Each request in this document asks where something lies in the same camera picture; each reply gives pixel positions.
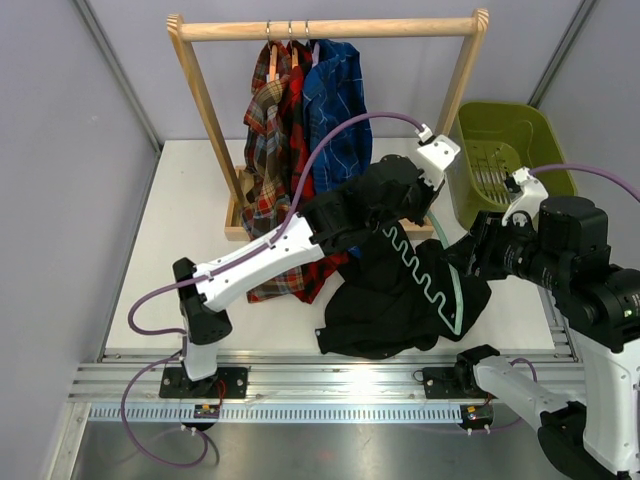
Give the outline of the mint green hanger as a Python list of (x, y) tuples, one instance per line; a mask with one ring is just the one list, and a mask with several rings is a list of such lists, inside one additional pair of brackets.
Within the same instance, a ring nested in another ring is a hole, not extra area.
[(421, 270), (421, 262), (415, 253), (409, 254), (410, 242), (401, 239), (400, 230), (396, 226), (382, 229), (382, 234), (390, 241), (392, 248), (400, 255), (401, 261), (410, 270), (414, 282), (421, 288), (424, 298), (436, 307), (440, 320), (453, 335), (462, 333), (464, 320), (464, 297), (458, 272), (453, 266), (449, 266), (449, 273), (453, 288), (455, 311), (447, 315), (444, 311), (448, 296), (439, 289), (434, 289), (434, 278), (426, 271)]

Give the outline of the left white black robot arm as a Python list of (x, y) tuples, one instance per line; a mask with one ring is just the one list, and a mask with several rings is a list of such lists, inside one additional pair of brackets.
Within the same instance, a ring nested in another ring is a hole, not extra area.
[(362, 246), (401, 219), (419, 224), (437, 197), (445, 159), (387, 155), (363, 175), (320, 194), (290, 222), (212, 262), (173, 265), (186, 327), (181, 386), (195, 398), (215, 388), (218, 344), (232, 331), (228, 306), (288, 270)]

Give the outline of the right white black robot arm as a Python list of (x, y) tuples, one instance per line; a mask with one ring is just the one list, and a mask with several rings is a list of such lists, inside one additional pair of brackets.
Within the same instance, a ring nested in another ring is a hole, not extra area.
[(577, 196), (551, 197), (524, 221), (478, 213), (444, 257), (465, 276), (515, 276), (549, 291), (579, 348), (585, 401), (555, 394), (489, 345), (457, 357), (456, 389), (501, 400), (571, 479), (639, 476), (639, 272), (610, 261), (608, 216)]

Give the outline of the red black plaid shirt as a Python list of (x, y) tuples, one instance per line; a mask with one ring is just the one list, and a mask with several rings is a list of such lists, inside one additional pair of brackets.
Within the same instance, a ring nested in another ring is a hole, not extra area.
[[(309, 47), (296, 40), (300, 56), (300, 65), (291, 69), (288, 74), (288, 83), (284, 89), (283, 98), (279, 103), (279, 113), (288, 135), (288, 173), (287, 182), (291, 195), (294, 195), (301, 184), (301, 174), (306, 166), (310, 151), (308, 142), (304, 137), (303, 121), (303, 85), (306, 75), (309, 73), (311, 63), (311, 51)], [(289, 42), (286, 46), (290, 54)], [(301, 270), (302, 288), (294, 292), (294, 295), (302, 302), (312, 304), (320, 293), (325, 281), (342, 265), (349, 262), (347, 253), (334, 254), (317, 262), (303, 265)]]

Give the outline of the brown plaid shirt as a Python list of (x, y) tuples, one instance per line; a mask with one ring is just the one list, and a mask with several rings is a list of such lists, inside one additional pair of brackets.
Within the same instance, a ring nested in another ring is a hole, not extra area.
[(276, 229), (290, 211), (288, 173), (288, 135), (279, 113), (291, 70), (290, 54), (278, 41), (278, 75), (266, 81), (269, 63), (268, 43), (259, 53), (252, 81), (252, 98), (244, 114), (247, 136), (244, 147), (245, 172), (253, 180), (246, 193), (247, 206), (241, 213), (242, 225), (255, 240)]

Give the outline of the lilac hanger of blue shirt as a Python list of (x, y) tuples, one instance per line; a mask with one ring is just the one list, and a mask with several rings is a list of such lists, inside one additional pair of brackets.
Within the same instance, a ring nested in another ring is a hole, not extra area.
[(312, 40), (309, 29), (309, 20), (305, 20), (305, 37), (307, 44), (311, 51), (311, 63), (313, 67), (316, 67), (320, 61), (320, 45), (317, 40)]

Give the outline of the wooden hanger of red shirt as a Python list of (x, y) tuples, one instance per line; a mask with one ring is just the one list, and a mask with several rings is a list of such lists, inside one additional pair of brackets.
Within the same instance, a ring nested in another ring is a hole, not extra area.
[(300, 56), (297, 48), (296, 40), (293, 35), (292, 21), (288, 22), (288, 36), (290, 46), (291, 69), (295, 69), (300, 65)]

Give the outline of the wooden hanger of brown shirt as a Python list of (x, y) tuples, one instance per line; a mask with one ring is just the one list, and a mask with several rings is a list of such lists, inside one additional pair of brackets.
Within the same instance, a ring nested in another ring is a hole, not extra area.
[(267, 43), (269, 47), (269, 63), (268, 63), (268, 71), (266, 75), (266, 81), (272, 82), (279, 78), (278, 75), (278, 41), (272, 38), (271, 34), (271, 20), (266, 22), (266, 37)]

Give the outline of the green plastic basket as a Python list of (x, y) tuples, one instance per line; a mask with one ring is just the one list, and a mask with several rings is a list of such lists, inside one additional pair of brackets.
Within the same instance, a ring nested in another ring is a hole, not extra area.
[(460, 153), (447, 170), (447, 182), (455, 217), (465, 230), (480, 211), (506, 210), (509, 174), (565, 162), (547, 118), (525, 104), (467, 102), (458, 110), (450, 138)]

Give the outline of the wooden clothes rack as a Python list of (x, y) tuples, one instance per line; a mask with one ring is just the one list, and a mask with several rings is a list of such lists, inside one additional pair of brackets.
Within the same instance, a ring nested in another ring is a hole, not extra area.
[(193, 44), (195, 42), (285, 40), (290, 37), (355, 39), (461, 37), (462, 46), (444, 97), (435, 131), (448, 134), (472, 76), (479, 52), (489, 29), (489, 11), (477, 8), (469, 17), (396, 18), (187, 23), (179, 14), (167, 17), (166, 26), (184, 72), (195, 105), (220, 166), (230, 196), (224, 221), (229, 241), (246, 241), (239, 212), (245, 204), (244, 190), (252, 181), (236, 167), (227, 148), (214, 105), (209, 95)]

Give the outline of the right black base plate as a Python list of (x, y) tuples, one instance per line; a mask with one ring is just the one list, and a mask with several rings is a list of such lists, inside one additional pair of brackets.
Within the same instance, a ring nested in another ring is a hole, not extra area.
[(472, 368), (424, 367), (420, 373), (428, 399), (498, 399), (497, 395), (480, 388)]

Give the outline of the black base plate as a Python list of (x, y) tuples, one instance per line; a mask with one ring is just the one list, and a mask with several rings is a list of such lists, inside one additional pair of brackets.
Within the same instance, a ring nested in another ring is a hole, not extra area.
[(164, 399), (244, 399), (248, 369), (219, 367), (201, 380), (191, 380), (183, 367), (166, 367), (162, 374), (159, 397)]
[(424, 367), (420, 373), (428, 399), (498, 399), (497, 395), (480, 388), (472, 368)]

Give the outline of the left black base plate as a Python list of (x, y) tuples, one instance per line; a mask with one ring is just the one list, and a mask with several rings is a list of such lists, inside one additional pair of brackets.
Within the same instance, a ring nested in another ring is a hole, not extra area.
[(248, 369), (219, 367), (201, 380), (191, 380), (183, 367), (166, 367), (162, 374), (159, 397), (164, 399), (244, 399)]

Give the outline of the aluminium mounting rail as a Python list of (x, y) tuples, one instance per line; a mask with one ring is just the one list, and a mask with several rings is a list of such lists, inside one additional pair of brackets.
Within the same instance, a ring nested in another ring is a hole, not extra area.
[(452, 355), (407, 354), (386, 362), (337, 356), (225, 352), (220, 367), (248, 369), (244, 399), (164, 399), (168, 349), (109, 349), (76, 371), (67, 397), (93, 419), (227, 423), (458, 423), (465, 405), (484, 401), (428, 399), (420, 370), (453, 367)]

